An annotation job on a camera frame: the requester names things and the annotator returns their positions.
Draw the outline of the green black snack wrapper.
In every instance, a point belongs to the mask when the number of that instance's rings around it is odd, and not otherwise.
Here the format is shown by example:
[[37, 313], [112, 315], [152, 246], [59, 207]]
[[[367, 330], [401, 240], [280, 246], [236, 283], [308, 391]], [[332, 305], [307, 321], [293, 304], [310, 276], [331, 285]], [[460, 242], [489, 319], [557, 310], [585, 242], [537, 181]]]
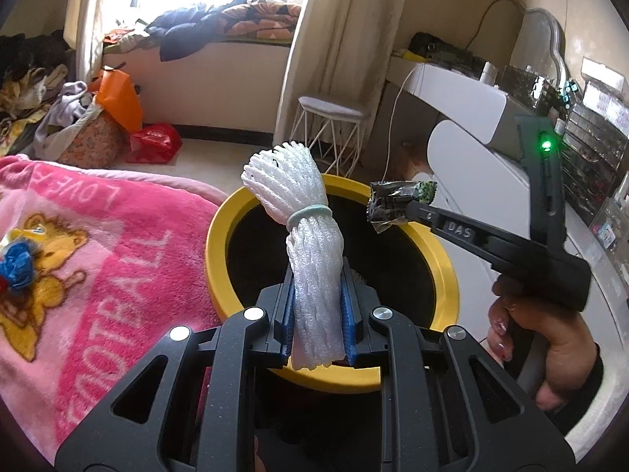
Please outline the green black snack wrapper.
[[437, 183], [427, 181], [379, 181], [370, 183], [367, 219], [377, 233], [407, 223], [406, 207], [416, 201], [430, 205]]

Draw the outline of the blue plastic bag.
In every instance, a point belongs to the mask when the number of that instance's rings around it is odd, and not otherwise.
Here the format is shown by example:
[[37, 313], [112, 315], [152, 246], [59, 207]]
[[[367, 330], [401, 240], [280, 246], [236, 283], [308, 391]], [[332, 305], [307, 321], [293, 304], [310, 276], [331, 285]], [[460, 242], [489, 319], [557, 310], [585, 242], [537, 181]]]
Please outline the blue plastic bag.
[[35, 279], [35, 243], [19, 238], [1, 251], [1, 278], [9, 290], [19, 292], [33, 284]]

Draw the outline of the yellow rimmed black trash bin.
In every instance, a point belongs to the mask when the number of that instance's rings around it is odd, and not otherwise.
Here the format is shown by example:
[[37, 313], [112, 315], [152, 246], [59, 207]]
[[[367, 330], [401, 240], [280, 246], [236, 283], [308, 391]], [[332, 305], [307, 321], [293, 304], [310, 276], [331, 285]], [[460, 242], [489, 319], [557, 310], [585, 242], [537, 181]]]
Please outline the yellow rimmed black trash bin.
[[[419, 327], [441, 331], [454, 324], [460, 292], [454, 267], [438, 240], [418, 224], [377, 232], [366, 216], [368, 185], [333, 175], [323, 181], [343, 236], [343, 257], [357, 284], [374, 290], [381, 305]], [[285, 225], [276, 223], [248, 189], [238, 189], [220, 206], [206, 243], [211, 302], [220, 320], [261, 304], [271, 330], [286, 330], [283, 312], [294, 295], [287, 235]], [[259, 372], [256, 391], [264, 397], [348, 395], [372, 393], [380, 385], [377, 368], [294, 370], [286, 365]]]

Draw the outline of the white vanity dresser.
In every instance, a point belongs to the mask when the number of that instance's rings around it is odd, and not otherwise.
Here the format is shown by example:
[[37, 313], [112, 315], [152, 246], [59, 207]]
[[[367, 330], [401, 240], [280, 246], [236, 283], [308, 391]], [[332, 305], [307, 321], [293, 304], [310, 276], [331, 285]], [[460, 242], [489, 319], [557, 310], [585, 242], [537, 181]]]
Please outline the white vanity dresser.
[[[491, 85], [401, 57], [391, 59], [386, 78], [443, 116], [427, 141], [437, 207], [528, 236], [529, 181], [515, 126], [524, 108]], [[583, 468], [620, 471], [628, 458], [628, 290], [574, 210], [565, 223], [566, 249], [592, 268], [583, 317], [605, 365], [593, 408], [567, 440]]]

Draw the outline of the clear cosmetic organizer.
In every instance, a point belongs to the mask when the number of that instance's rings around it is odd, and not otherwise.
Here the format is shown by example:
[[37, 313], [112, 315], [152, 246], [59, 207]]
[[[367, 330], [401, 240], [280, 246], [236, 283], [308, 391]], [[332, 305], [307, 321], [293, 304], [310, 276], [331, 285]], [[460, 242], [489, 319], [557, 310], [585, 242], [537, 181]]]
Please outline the clear cosmetic organizer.
[[557, 88], [530, 69], [506, 66], [499, 87], [555, 122], [566, 200], [590, 225], [627, 170], [628, 80], [589, 57], [582, 60], [581, 75], [584, 87], [568, 79]]

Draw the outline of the dark camouflage bag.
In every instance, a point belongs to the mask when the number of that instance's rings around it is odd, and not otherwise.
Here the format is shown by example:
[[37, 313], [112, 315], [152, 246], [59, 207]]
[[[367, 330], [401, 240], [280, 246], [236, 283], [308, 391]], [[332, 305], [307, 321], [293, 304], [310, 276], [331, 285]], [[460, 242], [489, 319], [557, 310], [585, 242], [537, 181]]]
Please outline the dark camouflage bag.
[[408, 50], [430, 63], [454, 69], [462, 74], [479, 79], [486, 61], [471, 51], [453, 46], [430, 33], [417, 32], [408, 44]]

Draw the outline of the pink cartoon fleece blanket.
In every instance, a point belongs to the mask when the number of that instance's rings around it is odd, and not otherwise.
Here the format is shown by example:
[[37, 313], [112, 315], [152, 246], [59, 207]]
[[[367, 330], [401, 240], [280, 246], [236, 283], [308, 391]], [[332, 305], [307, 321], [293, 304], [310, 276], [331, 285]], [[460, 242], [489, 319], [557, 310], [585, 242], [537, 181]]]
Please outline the pink cartoon fleece blanket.
[[47, 459], [171, 328], [219, 324], [205, 245], [214, 186], [1, 162], [1, 229], [38, 230], [35, 278], [1, 296], [1, 397]]

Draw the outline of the cream right curtain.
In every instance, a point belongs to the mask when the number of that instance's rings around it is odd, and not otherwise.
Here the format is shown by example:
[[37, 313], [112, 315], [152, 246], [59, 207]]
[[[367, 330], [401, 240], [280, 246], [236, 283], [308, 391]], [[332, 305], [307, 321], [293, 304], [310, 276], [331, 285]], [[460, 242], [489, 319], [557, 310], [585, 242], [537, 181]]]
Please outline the cream right curtain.
[[274, 142], [289, 138], [298, 97], [323, 94], [357, 102], [369, 133], [384, 86], [405, 0], [307, 0], [293, 36]]

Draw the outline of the cream curtain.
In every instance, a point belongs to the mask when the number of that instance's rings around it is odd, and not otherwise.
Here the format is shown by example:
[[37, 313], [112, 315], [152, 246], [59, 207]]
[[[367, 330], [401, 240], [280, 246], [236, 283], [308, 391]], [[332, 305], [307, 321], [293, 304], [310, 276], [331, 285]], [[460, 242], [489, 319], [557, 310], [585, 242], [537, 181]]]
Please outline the cream curtain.
[[298, 97], [323, 94], [357, 102], [369, 133], [384, 86], [405, 0], [307, 0], [293, 36], [274, 142], [289, 138]]
[[90, 82], [102, 62], [105, 0], [67, 0], [64, 41], [75, 51], [75, 77]]

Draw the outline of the vanity mirror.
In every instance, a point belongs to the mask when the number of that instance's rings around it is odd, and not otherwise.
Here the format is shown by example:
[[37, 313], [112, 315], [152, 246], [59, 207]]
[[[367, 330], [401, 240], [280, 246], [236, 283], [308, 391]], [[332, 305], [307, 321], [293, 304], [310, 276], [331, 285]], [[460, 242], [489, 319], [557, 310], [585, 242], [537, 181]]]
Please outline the vanity mirror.
[[541, 7], [527, 9], [509, 64], [546, 78], [560, 90], [569, 78], [563, 53], [564, 33], [555, 17]]

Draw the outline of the orange patterned quilt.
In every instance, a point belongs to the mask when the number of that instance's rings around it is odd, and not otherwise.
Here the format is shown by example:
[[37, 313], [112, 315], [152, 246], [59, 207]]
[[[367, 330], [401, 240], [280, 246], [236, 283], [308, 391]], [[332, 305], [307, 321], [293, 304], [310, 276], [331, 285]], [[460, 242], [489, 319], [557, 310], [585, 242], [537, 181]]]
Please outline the orange patterned quilt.
[[214, 33], [228, 41], [291, 44], [302, 6], [285, 0], [246, 0], [226, 7]]

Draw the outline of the yellow snack wrapper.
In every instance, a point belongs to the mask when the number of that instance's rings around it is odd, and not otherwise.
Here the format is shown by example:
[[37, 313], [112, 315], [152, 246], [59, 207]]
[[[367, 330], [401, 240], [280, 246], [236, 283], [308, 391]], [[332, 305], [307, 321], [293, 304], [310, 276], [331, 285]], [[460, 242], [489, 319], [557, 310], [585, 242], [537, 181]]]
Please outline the yellow snack wrapper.
[[34, 228], [13, 228], [7, 236], [9, 237], [9, 242], [30, 240], [34, 243], [42, 243], [46, 240], [46, 228], [42, 225]]

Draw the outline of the red bag on floor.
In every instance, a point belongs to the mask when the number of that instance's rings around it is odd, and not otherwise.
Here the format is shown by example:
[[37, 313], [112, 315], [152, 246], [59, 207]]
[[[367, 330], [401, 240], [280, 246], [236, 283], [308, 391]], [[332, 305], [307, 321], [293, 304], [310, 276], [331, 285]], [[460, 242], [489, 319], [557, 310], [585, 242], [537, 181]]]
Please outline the red bag on floor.
[[181, 136], [172, 125], [153, 124], [128, 134], [124, 161], [131, 164], [168, 164], [181, 147]]

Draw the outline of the floral laundry basket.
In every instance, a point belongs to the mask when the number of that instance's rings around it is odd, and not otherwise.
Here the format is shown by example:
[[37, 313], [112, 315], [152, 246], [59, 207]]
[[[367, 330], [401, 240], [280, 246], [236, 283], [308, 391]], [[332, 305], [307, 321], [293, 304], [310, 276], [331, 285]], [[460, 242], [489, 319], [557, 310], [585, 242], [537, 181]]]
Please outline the floral laundry basket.
[[117, 161], [125, 146], [124, 129], [108, 112], [102, 112], [82, 127], [57, 163], [89, 170], [105, 168]]

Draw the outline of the dark jacket on sill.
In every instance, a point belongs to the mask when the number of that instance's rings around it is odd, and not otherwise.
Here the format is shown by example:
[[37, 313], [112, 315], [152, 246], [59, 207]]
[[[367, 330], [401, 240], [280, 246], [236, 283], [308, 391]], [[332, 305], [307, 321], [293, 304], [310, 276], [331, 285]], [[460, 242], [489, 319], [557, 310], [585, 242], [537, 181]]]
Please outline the dark jacket on sill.
[[221, 6], [198, 4], [167, 11], [147, 24], [144, 31], [151, 43], [159, 47], [161, 62], [181, 60], [202, 50], [217, 36], [225, 10], [247, 1], [232, 0]]

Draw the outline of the orange paper bag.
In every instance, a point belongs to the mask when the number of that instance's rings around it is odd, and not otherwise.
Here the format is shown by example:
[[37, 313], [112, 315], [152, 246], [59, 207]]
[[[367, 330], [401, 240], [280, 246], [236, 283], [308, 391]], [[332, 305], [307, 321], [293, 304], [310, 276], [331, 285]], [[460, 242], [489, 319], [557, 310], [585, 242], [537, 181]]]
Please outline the orange paper bag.
[[128, 133], [139, 132], [143, 126], [143, 109], [131, 77], [120, 69], [106, 67], [98, 72], [88, 86], [95, 102]]

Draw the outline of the lavender white garment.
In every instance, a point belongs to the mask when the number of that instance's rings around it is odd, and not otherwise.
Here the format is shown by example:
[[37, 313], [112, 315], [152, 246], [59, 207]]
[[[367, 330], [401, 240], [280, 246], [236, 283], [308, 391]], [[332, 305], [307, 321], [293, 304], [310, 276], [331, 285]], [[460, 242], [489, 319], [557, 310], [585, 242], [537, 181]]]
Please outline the lavender white garment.
[[33, 140], [36, 159], [57, 161], [76, 140], [79, 132], [93, 123], [103, 108], [83, 81], [64, 83]]

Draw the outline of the pile of clothes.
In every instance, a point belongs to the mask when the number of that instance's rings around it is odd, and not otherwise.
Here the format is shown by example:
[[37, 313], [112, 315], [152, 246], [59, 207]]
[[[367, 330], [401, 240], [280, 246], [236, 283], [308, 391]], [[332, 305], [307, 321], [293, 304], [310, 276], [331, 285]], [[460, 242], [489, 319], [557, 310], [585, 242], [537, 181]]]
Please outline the pile of clothes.
[[74, 58], [63, 31], [1, 36], [1, 156], [25, 149], [48, 113]]

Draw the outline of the cream left curtain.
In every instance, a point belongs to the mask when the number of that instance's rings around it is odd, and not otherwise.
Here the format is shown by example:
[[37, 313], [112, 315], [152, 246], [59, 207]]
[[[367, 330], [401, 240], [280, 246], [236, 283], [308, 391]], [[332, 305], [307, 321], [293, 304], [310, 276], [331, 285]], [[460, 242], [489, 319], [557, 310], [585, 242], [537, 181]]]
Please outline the cream left curtain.
[[102, 62], [105, 0], [67, 0], [64, 41], [75, 51], [75, 77], [90, 82]]

